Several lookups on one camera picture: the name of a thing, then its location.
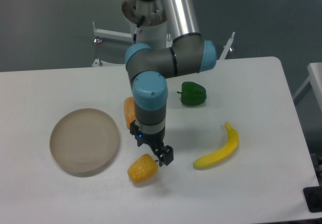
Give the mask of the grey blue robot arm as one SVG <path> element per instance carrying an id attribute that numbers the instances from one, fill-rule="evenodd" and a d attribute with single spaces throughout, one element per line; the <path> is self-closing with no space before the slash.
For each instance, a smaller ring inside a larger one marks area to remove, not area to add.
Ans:
<path id="1" fill-rule="evenodd" d="M 153 13 L 160 13 L 170 26 L 172 45 L 153 49 L 133 37 L 125 53 L 134 98 L 135 120 L 130 133 L 138 145 L 148 145 L 160 165 L 169 165 L 173 148 L 164 145 L 168 78 L 199 73 L 214 68 L 216 49 L 200 34 L 192 0 L 136 0 L 132 6 L 137 26 L 147 25 Z"/>

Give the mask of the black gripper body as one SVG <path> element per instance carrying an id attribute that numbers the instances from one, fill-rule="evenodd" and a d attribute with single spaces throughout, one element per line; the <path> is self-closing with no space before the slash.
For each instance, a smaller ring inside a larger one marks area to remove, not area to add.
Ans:
<path id="1" fill-rule="evenodd" d="M 157 152 L 164 146 L 163 139 L 165 136 L 165 128 L 157 133 L 149 134 L 140 131 L 139 125 L 137 125 L 135 122 L 132 122 L 130 124 L 130 133 L 135 137 L 138 146 L 147 144 L 150 146 L 153 152 Z"/>

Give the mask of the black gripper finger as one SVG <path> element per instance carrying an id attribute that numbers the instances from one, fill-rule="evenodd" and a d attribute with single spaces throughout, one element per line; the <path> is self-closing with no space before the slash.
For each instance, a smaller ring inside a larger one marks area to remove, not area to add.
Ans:
<path id="1" fill-rule="evenodd" d="M 169 145 L 163 146 L 162 151 L 162 165 L 168 166 L 174 160 L 173 148 Z"/>
<path id="2" fill-rule="evenodd" d="M 164 165 L 163 151 L 162 150 L 156 150 L 155 155 L 158 158 L 158 164 L 160 166 L 163 166 Z"/>

